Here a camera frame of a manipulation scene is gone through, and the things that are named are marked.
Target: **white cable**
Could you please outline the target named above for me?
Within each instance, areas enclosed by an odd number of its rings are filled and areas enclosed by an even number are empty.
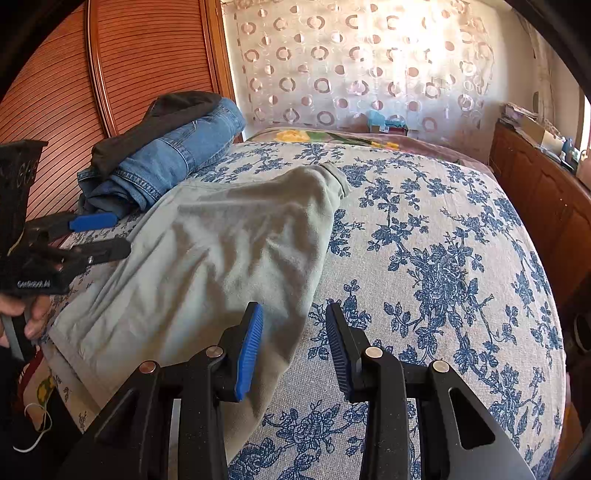
[[[29,448],[25,449],[25,450],[21,450],[19,448],[16,448],[15,446],[13,446],[12,448],[14,448],[17,452],[19,453],[29,453],[32,452],[35,447],[37,445],[39,445],[39,441],[41,440],[41,437],[43,437],[43,435],[47,432],[49,432],[51,430],[51,427],[53,426],[53,420],[51,419],[51,415],[49,415],[49,412],[47,411],[47,409],[43,406],[40,405],[39,403],[29,403],[26,407],[25,407],[25,411],[23,412],[24,415],[27,414],[27,408],[29,408],[30,406],[35,405],[36,407],[39,407],[41,409],[43,409],[43,424],[41,425],[42,430],[39,433],[39,437],[37,437],[37,440],[35,440],[35,443],[33,443],[33,445],[31,445]],[[49,426],[47,428],[45,428],[45,423],[46,423],[46,419],[49,418]]]

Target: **black jacket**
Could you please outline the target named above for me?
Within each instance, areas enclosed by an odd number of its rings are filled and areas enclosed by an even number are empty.
[[[92,148],[91,165],[106,179],[127,157],[163,135],[211,112],[222,97],[210,92],[167,93],[152,102],[142,121]]]

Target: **folded jeans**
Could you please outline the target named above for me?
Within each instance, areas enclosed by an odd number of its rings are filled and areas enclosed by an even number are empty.
[[[118,218],[137,208],[148,210],[191,173],[219,162],[244,126],[236,104],[223,98],[211,113],[127,157],[105,181],[94,167],[78,172],[79,209]]]

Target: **floral pattern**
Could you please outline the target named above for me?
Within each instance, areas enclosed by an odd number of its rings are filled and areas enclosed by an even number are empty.
[[[335,301],[351,326],[400,360],[449,362],[545,480],[562,427],[565,357],[549,283],[511,202],[475,170],[355,145],[247,142],[195,178],[259,181],[324,161],[346,174],[353,192],[335,213],[301,345],[231,461],[230,479],[358,478],[367,405],[347,403],[338,390],[324,316]],[[98,235],[125,235],[135,221]],[[67,301],[56,299],[55,310]],[[411,477],[419,479],[413,400],[408,412]],[[74,415],[83,421],[83,411]]]

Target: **ribbed door panel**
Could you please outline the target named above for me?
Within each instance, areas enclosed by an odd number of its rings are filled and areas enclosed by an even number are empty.
[[[99,48],[119,133],[167,92],[213,91],[197,0],[100,0]]]
[[[0,143],[46,140],[29,219],[72,208],[76,172],[104,138],[86,65],[84,9],[67,17],[39,46],[0,103]]]

